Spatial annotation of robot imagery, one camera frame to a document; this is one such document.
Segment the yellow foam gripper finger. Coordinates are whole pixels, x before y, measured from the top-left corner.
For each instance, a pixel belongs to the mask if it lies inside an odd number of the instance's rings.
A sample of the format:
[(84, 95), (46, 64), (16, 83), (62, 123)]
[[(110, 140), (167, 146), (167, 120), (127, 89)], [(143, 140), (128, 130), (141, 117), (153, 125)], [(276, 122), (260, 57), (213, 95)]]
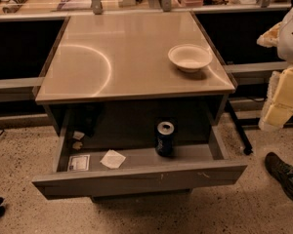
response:
[(292, 116), (293, 65), (290, 65), (282, 72), (274, 71), (272, 73), (259, 128), (267, 132), (279, 130)]

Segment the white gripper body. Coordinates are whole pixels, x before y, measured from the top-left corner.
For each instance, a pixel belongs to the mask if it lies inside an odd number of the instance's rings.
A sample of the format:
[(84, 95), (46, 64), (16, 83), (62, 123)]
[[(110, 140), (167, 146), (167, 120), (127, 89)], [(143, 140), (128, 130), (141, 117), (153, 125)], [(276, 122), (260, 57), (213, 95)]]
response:
[(257, 44), (266, 47), (276, 47), (279, 42), (279, 29), (280, 29), (281, 23), (275, 24), (272, 28), (270, 28), (268, 31), (263, 33), (258, 39)]

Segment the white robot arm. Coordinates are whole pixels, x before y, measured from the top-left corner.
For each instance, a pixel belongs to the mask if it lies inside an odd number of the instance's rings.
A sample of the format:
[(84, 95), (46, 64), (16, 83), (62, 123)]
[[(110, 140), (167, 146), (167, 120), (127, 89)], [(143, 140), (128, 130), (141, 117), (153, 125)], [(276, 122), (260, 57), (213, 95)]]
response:
[(259, 121), (262, 131), (275, 131), (293, 116), (293, 7), (281, 22), (258, 38), (257, 44), (276, 47), (278, 57), (289, 64), (282, 72), (272, 73)]

